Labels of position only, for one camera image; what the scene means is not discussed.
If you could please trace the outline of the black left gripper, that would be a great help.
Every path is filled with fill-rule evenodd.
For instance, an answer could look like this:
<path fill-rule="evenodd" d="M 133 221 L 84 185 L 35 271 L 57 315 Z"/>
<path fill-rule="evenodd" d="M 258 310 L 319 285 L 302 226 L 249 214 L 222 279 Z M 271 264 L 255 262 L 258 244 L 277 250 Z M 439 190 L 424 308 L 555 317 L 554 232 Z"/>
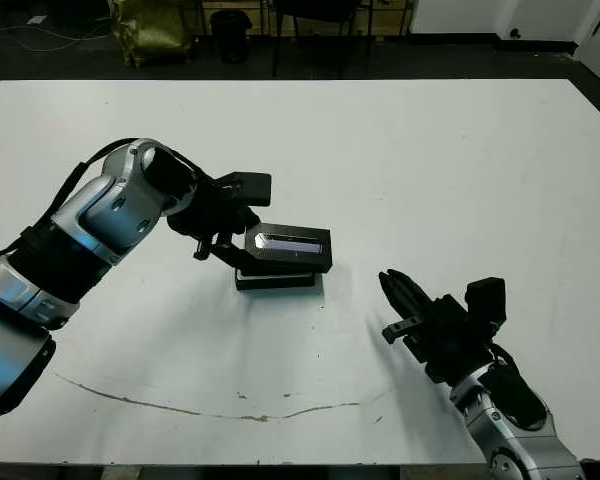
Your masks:
<path fill-rule="evenodd" d="M 251 206 L 260 205 L 260 174 L 232 172 L 222 177 L 199 176 L 193 198 L 178 213 L 167 216 L 168 226 L 175 232 L 195 239 L 196 260 L 206 260 L 211 253 L 238 270 L 249 270 L 255 258 L 231 241 L 217 241 L 216 234 L 230 238 L 242 235 L 260 223 Z"/>

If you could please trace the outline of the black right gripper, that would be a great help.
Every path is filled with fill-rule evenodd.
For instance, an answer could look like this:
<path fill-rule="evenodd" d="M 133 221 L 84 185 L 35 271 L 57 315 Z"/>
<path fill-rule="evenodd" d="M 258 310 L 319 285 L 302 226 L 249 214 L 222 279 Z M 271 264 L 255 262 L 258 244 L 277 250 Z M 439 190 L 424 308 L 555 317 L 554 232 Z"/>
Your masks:
<path fill-rule="evenodd" d="M 451 295 L 431 300 L 408 275 L 394 269 L 381 271 L 378 278 L 400 317 L 382 336 L 389 344 L 401 340 L 433 383 L 457 384 L 494 360 L 468 312 Z"/>

